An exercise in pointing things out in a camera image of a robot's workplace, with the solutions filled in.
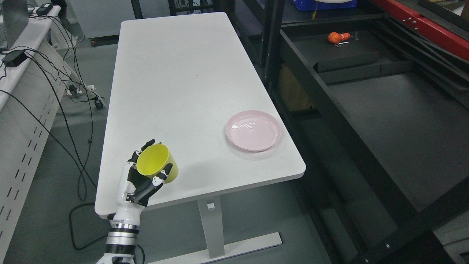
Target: table base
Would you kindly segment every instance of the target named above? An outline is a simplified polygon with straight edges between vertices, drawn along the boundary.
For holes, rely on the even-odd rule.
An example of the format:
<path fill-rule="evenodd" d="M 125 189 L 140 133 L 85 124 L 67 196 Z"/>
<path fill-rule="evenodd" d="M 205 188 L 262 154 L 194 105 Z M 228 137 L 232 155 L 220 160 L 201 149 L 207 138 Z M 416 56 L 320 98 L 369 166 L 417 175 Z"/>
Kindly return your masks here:
<path fill-rule="evenodd" d="M 262 250 L 265 248 L 271 248 L 282 244 L 280 234 L 278 232 L 267 234 L 263 236 L 258 236 L 251 239 L 242 240 L 239 242 L 234 242 L 231 244 L 225 245 L 225 255 L 210 258 L 208 250 L 201 250 L 194 253 L 189 253 L 182 256 L 176 256 L 150 264 L 204 264 L 211 263 L 221 259 L 230 258 L 234 256 L 239 256 L 247 254 L 250 252 Z"/>

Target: cardboard box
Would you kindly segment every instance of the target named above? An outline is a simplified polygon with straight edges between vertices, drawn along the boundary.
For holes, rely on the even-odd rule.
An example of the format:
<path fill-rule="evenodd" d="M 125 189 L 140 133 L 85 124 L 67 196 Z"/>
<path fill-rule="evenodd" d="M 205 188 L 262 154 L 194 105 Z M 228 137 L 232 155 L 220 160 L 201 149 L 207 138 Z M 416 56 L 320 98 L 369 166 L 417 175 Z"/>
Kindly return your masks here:
<path fill-rule="evenodd" d="M 279 91 L 280 96 L 291 112 L 315 107 L 312 100 L 286 64 L 283 64 L 280 70 Z"/>

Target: red beam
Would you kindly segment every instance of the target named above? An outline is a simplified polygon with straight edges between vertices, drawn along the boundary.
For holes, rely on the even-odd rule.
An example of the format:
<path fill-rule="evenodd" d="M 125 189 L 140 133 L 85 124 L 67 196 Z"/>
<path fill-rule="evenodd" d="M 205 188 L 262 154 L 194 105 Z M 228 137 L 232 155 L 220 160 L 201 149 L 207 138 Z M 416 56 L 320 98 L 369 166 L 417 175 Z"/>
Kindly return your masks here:
<path fill-rule="evenodd" d="M 469 61 L 469 41 L 395 0 L 370 0 L 452 54 Z"/>

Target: table leg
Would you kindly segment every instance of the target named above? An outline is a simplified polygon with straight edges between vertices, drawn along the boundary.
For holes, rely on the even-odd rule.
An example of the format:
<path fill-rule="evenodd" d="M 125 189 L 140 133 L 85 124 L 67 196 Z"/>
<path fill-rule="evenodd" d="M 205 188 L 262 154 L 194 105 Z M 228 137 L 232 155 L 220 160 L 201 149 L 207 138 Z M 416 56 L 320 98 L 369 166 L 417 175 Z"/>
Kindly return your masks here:
<path fill-rule="evenodd" d="M 198 200 L 200 218 L 210 258 L 225 254 L 220 196 Z"/>
<path fill-rule="evenodd" d="M 200 218 L 202 219 L 202 226 L 204 227 L 207 249 L 156 261 L 150 264 L 212 263 L 217 260 L 239 256 L 282 244 L 279 233 L 275 232 L 225 245 L 220 196 L 200 199 L 197 202 L 199 205 Z"/>

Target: blue crate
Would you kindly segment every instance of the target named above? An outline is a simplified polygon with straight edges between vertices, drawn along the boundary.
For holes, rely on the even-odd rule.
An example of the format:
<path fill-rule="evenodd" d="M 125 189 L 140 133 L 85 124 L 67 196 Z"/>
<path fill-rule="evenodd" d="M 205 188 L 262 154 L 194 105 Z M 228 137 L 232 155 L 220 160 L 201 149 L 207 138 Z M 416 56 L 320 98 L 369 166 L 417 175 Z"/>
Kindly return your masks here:
<path fill-rule="evenodd" d="M 316 10 L 316 1 L 314 0 L 291 0 L 296 8 L 301 11 L 311 11 Z M 318 10 L 322 9 L 336 9 L 336 8 L 354 8 L 356 7 L 356 1 L 352 0 L 345 3 L 338 3 L 338 4 L 329 4 L 323 2 L 318 3 Z"/>

